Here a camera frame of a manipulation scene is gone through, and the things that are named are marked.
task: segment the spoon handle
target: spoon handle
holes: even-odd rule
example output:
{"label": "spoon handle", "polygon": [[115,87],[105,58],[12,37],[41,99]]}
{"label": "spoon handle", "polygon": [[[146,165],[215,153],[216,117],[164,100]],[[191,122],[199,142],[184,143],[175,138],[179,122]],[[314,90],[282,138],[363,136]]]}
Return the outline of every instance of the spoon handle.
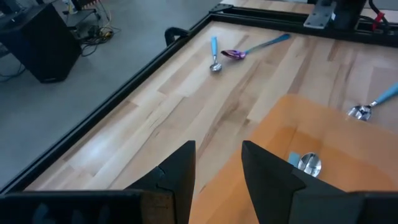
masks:
{"label": "spoon handle", "polygon": [[396,96],[398,94],[398,83],[393,84],[388,90],[386,90],[382,95],[380,95],[376,102],[377,104],[381,104],[387,101],[389,98]]}
{"label": "spoon handle", "polygon": [[282,41],[284,41],[284,40],[287,40],[287,39],[289,39],[289,38],[290,38],[290,34],[284,34],[284,35],[282,35],[282,36],[280,36],[280,37],[275,38],[274,40],[270,40],[270,41],[265,42],[265,43],[263,43],[263,44],[259,44],[259,45],[255,46],[255,47],[252,47],[252,48],[250,48],[249,50],[245,51],[244,53],[245,53],[245,54],[248,54],[248,53],[250,53],[250,52],[252,52],[253,50],[256,50],[256,49],[258,49],[258,48],[267,47],[267,46],[270,46],[270,45],[272,45],[272,44],[276,44],[276,43],[278,43],[278,42],[282,42]]}
{"label": "spoon handle", "polygon": [[217,37],[211,38],[211,51],[213,52],[213,56],[217,55]]}

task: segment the metal bracket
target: metal bracket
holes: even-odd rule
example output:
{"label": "metal bracket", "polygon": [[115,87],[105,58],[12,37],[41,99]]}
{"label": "metal bracket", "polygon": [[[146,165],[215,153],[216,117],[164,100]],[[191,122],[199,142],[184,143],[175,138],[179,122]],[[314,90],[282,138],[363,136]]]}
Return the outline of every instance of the metal bracket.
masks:
{"label": "metal bracket", "polygon": [[225,9],[231,9],[232,7],[234,6],[231,4],[218,4],[213,9],[210,9],[210,12],[221,12]]}
{"label": "metal bracket", "polygon": [[175,37],[188,37],[188,35],[189,31],[177,27],[170,27],[164,32],[167,46],[175,41]]}
{"label": "metal bracket", "polygon": [[334,16],[333,12],[336,9],[336,5],[337,3],[335,1],[318,1],[313,11],[304,22],[304,27],[324,29],[329,23],[330,19],[334,19],[332,16]]}

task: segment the blue spoon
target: blue spoon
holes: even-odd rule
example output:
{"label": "blue spoon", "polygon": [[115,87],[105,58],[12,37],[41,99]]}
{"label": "blue spoon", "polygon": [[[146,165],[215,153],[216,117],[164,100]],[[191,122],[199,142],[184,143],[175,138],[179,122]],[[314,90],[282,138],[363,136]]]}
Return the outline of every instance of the blue spoon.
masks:
{"label": "blue spoon", "polygon": [[357,119],[360,119],[361,121],[367,121],[372,115],[371,108],[373,106],[380,105],[386,102],[387,100],[391,99],[393,96],[396,96],[397,94],[398,94],[398,83],[395,83],[371,104],[364,106],[361,105],[354,106],[347,112],[347,114]]}
{"label": "blue spoon", "polygon": [[219,72],[223,66],[217,62],[217,37],[211,38],[211,53],[213,54],[213,64],[210,65],[212,72]]}

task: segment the purple spoon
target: purple spoon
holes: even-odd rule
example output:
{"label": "purple spoon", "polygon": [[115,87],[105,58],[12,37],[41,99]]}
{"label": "purple spoon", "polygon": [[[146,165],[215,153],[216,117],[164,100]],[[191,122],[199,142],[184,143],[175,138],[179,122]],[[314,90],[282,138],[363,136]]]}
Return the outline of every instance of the purple spoon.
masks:
{"label": "purple spoon", "polygon": [[223,51],[221,51],[221,53],[224,56],[227,56],[229,58],[240,60],[240,59],[244,59],[248,53],[250,53],[250,52],[252,52],[254,50],[257,50],[257,49],[260,49],[260,48],[263,48],[263,47],[267,47],[267,46],[270,46],[272,44],[276,44],[278,42],[287,40],[289,38],[290,38],[290,34],[284,34],[284,35],[282,35],[280,37],[275,38],[274,40],[270,40],[270,41],[265,42],[263,44],[259,44],[259,45],[255,46],[255,47],[252,47],[249,50],[246,50],[244,52],[239,51],[239,50],[223,50]]}

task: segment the black speaker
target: black speaker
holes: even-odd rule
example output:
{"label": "black speaker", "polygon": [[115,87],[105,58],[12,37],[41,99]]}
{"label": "black speaker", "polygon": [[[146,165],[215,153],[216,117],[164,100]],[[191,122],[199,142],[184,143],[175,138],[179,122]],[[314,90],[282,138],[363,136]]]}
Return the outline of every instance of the black speaker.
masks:
{"label": "black speaker", "polygon": [[51,4],[34,6],[2,24],[0,42],[40,82],[66,79],[81,48]]}

